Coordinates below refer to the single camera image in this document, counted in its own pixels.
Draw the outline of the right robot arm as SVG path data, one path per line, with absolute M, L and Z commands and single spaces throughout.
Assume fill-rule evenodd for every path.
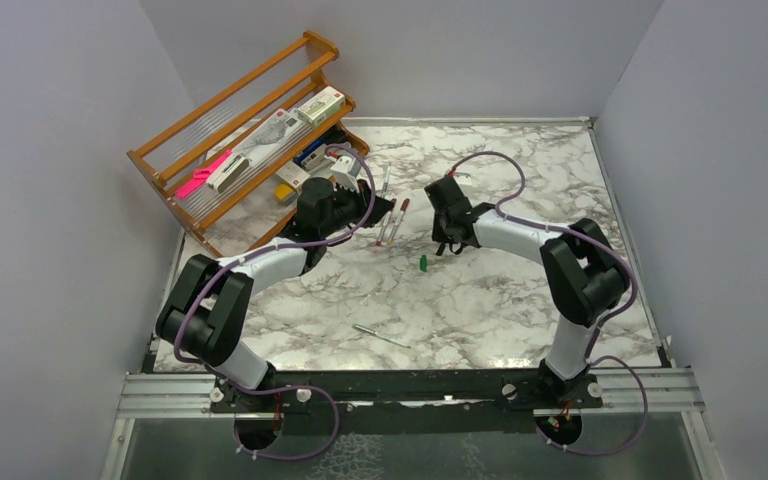
M 563 225 L 503 215 L 490 203 L 472 204 L 451 176 L 424 191 L 434 210 L 432 239 L 440 250 L 460 254 L 466 247 L 489 248 L 543 266 L 559 320 L 533 390 L 549 406 L 564 405 L 587 375 L 598 322 L 631 286 L 601 227 L 590 218 Z

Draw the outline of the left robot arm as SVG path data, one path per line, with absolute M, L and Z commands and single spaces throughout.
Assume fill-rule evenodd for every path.
M 175 280 L 155 324 L 156 335 L 180 361 L 211 368 L 237 384 L 236 396 L 258 411 L 273 401 L 270 363 L 243 338 L 251 298 L 311 271 L 331 244 L 347 241 L 350 227 L 373 227 L 392 208 L 360 180 L 351 190 L 327 178 L 304 182 L 296 211 L 275 237 L 232 257 L 190 257 Z

